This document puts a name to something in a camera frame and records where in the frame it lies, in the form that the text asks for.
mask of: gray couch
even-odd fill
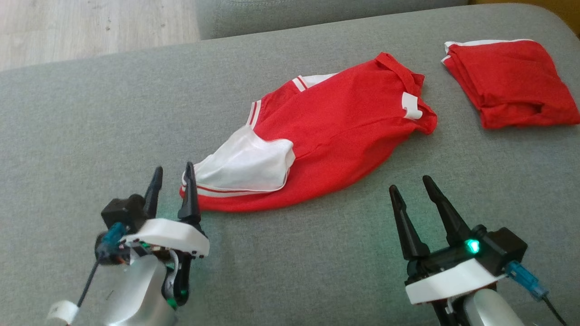
[[[467,0],[195,0],[201,39],[450,6]]]
[[[485,131],[440,63],[449,40],[531,38],[552,55],[580,103],[580,41],[528,5],[459,6],[216,39],[0,73],[0,325],[41,325],[77,300],[94,260],[99,216],[144,193],[165,168],[159,216],[176,218],[185,162],[245,123],[248,103],[298,74],[340,71],[391,53],[426,76],[439,116],[374,173],[343,191],[275,211],[205,212],[211,254],[196,260],[185,325],[436,325],[411,306],[388,195],[398,185],[418,232],[445,246],[430,174],[470,226],[506,226],[530,245],[524,263],[580,323],[580,129]],[[102,268],[77,325],[99,325],[121,268]],[[556,325],[545,305],[503,281],[528,325]]]

